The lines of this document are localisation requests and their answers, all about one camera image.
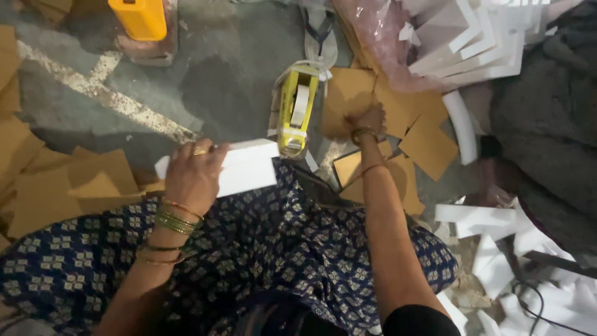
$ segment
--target woman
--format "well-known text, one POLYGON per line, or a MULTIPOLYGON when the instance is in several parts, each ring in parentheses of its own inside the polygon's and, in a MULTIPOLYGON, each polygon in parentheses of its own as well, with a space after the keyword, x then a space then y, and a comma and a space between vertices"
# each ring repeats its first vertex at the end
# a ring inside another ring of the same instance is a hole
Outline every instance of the woman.
POLYGON ((0 258, 2 299, 63 334, 359 335, 381 324, 386 336, 458 335, 434 294, 457 264, 435 236, 407 228, 377 148, 384 112, 348 120, 365 211, 315 203, 283 161, 277 186, 216 200, 227 145, 202 139, 174 153, 161 204, 14 244, 0 258))

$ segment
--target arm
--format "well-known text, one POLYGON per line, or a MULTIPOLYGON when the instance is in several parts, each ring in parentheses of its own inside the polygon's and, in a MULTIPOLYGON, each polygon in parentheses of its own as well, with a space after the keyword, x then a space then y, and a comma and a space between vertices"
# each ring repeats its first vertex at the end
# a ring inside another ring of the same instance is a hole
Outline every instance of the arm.
MULTIPOLYGON (((220 145, 212 152, 193 154, 196 148, 209 150, 210 147, 210 140, 201 139, 177 149, 166 176, 166 197, 200 215, 207 213, 216 199, 221 163, 228 152, 227 145, 220 145)), ((187 211, 175 207, 168 207, 167 210, 180 219, 198 221, 196 216, 187 211)), ((155 227, 147 243, 174 248, 183 246, 188 238, 185 234, 155 227)), ((143 252, 145 258, 160 262, 176 260, 179 255, 179 251, 143 252)), ((148 264, 143 258, 137 258, 93 334, 118 336, 150 333, 152 326, 147 321, 157 320, 151 317, 159 311, 163 289, 173 269, 174 265, 148 264)))
MULTIPOLYGON (((378 133, 383 130, 383 120, 384 112, 380 109, 349 118, 355 129, 373 129, 378 133)), ((359 142, 365 172, 365 225, 382 324, 395 309, 409 304, 428 306, 448 316, 427 283, 414 252, 400 195, 377 148, 377 138, 363 133, 359 142)))

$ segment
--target black sleeve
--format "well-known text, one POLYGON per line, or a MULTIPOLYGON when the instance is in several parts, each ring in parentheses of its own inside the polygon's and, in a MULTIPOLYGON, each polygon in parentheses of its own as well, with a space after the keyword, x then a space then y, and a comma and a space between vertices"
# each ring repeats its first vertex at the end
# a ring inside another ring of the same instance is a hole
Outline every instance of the black sleeve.
POLYGON ((418 304, 400 307, 383 324, 384 336, 460 336, 452 320, 439 311, 418 304))

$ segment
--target blue patterned dress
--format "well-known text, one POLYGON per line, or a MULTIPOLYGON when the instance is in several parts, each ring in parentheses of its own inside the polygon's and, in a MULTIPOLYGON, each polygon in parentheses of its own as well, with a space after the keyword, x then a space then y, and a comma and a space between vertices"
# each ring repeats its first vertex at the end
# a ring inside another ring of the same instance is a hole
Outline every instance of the blue patterned dress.
MULTIPOLYGON (((164 303, 169 334, 231 335, 255 297, 271 293, 353 335, 379 324, 364 210, 316 203, 293 166, 275 166, 277 186, 219 198, 187 242, 191 256, 174 269, 164 303)), ((158 204, 69 219, 20 239, 0 256, 0 299, 63 334, 90 334, 158 204)), ((410 236, 429 285, 441 291, 456 278, 456 260, 425 229, 410 236)))

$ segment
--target gold ring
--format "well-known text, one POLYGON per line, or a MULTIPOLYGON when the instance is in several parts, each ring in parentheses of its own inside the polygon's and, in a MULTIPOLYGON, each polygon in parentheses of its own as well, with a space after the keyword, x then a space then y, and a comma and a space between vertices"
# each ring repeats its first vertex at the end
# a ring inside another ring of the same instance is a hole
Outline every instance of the gold ring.
POLYGON ((207 153, 206 150, 202 149, 202 148, 195 148, 195 151, 193 152, 193 155, 201 155, 201 154, 205 154, 207 153))

